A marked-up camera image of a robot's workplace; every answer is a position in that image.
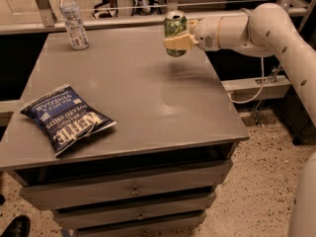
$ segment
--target speckled floor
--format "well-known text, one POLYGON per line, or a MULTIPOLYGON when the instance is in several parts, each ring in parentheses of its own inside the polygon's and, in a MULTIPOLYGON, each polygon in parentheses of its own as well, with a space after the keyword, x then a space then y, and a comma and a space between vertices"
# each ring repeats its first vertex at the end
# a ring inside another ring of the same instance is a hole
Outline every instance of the speckled floor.
MULTIPOLYGON (((316 140, 299 146, 281 116, 272 109, 261 111, 262 127, 257 127, 248 112, 239 112, 249 129, 250 139, 239 144, 232 156, 233 167, 207 218, 198 228, 183 228, 153 234, 153 237, 230 237, 286 236, 294 193, 304 162, 316 150, 316 140)), ((0 234, 20 214, 31 219, 30 237, 61 237, 52 214, 40 212, 18 195, 20 186, 3 173, 0 193, 0 234)))

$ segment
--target chip bag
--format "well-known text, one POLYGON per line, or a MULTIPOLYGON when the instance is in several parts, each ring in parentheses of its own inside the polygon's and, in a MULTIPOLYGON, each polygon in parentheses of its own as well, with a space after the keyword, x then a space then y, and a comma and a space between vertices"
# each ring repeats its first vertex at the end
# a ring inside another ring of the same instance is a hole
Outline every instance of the chip bag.
POLYGON ((64 85, 27 104, 21 114, 33 119, 49 137, 58 156, 78 139, 116 124, 64 85))

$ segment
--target cable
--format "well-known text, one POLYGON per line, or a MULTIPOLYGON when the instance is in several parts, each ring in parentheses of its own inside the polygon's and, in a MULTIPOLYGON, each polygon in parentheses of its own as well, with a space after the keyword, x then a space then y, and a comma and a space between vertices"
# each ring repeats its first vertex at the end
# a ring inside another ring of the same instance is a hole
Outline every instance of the cable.
POLYGON ((257 92, 257 94, 256 94, 254 97, 252 97, 252 98, 249 99, 249 100, 245 100, 245 101, 240 101, 240 102, 239 102, 239 101, 233 100, 233 99, 231 98, 231 95, 229 94, 230 100, 231 100, 233 103, 235 103, 235 104, 247 104, 247 103, 249 103, 249 102, 255 100, 255 99, 259 96, 259 94, 260 94, 260 93, 262 92, 262 90, 264 89, 264 84, 265 84, 265 80, 264 80, 264 78, 265 78, 265 65, 264 65, 264 58, 263 58, 263 57, 261 57, 261 74, 262 74, 262 76, 261 76, 261 87, 260 87, 259 91, 257 92))

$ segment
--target can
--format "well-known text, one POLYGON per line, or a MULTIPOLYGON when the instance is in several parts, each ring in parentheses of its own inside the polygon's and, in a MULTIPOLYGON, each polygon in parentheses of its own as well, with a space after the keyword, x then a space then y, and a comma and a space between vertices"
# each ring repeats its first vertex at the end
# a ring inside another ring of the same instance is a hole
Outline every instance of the can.
MULTIPOLYGON (((165 37, 175 36, 187 28, 187 18, 181 11, 171 11, 167 13, 165 21, 165 37)), ((186 50, 176 50, 167 48, 167 53, 173 57, 179 57, 186 53, 186 50)))

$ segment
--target plastic bottle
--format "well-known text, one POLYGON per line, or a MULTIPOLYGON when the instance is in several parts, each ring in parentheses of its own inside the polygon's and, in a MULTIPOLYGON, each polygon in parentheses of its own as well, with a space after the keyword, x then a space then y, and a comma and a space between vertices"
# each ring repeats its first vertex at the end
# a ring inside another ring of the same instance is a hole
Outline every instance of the plastic bottle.
POLYGON ((75 0, 60 0, 59 10, 65 22, 70 43, 74 49, 88 47, 88 38, 75 0))

